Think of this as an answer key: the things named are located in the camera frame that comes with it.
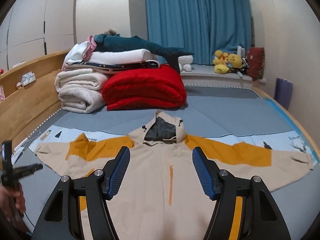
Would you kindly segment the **person's left hand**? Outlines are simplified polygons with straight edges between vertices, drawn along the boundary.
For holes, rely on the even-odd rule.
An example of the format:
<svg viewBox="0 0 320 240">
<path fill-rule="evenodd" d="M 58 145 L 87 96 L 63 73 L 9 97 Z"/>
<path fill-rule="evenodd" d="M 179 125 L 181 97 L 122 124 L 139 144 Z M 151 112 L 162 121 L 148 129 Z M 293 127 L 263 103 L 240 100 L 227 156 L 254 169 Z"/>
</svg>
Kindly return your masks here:
<svg viewBox="0 0 320 240">
<path fill-rule="evenodd" d="M 23 195 L 23 189 L 22 185 L 18 183 L 17 189 L 12 189 L 9 187 L 4 187 L 1 185 L 0 188 L 0 205 L 1 205 L 1 211 L 5 215 L 5 218 L 8 221 L 11 221 L 14 217 L 12 208 L 11 208 L 11 201 L 15 204 L 16 209 L 20 213 L 24 213 L 26 211 L 25 207 L 25 198 Z"/>
</svg>

